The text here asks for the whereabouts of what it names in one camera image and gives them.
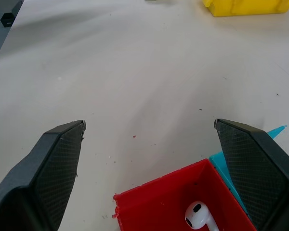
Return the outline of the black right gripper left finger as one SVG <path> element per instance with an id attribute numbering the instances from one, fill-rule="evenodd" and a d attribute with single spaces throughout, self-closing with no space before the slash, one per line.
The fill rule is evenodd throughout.
<path id="1" fill-rule="evenodd" d="M 0 231 L 56 231 L 62 222 L 84 139 L 84 120 L 45 132 L 0 183 Z"/>

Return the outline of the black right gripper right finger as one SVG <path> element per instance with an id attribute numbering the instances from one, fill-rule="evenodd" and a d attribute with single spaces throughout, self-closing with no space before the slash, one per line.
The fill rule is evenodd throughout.
<path id="1" fill-rule="evenodd" d="M 226 165 L 255 228 L 289 231 L 289 156 L 263 130 L 216 119 Z"/>

